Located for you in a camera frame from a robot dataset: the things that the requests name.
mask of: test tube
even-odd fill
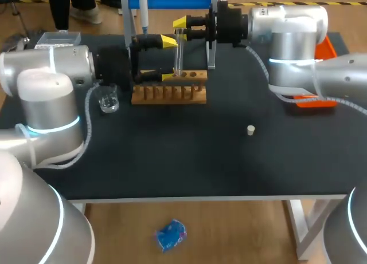
[[[176,28],[177,47],[174,53],[174,74],[180,76],[182,74],[182,66],[184,65],[184,29]]]

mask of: yellow floor tape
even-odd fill
[[[48,3],[48,0],[20,0],[21,3]],[[275,5],[366,5],[367,2],[233,2],[229,7],[235,6],[275,6]]]

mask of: black tabletop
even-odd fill
[[[330,38],[339,54],[348,52],[339,34]],[[93,51],[123,37],[84,35],[82,44]],[[252,47],[268,60],[266,46]],[[142,69],[173,66],[173,51],[149,50],[140,61]],[[184,69],[205,67],[204,41],[188,42]],[[206,105],[131,106],[121,96],[120,109],[102,116],[93,101],[92,141],[81,160],[36,172],[67,199],[346,194],[364,178],[362,114],[282,103],[243,48],[217,45],[208,76]],[[82,119],[84,95],[77,91]],[[0,127],[19,122],[19,101],[8,97]]]

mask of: blue plastic bag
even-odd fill
[[[180,244],[187,236],[186,228],[180,221],[173,219],[166,227],[156,232],[158,244],[166,252]]]

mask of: glass beaker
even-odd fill
[[[120,103],[117,97],[116,84],[101,85],[97,87],[95,89],[95,95],[104,113],[112,113],[119,109]]]

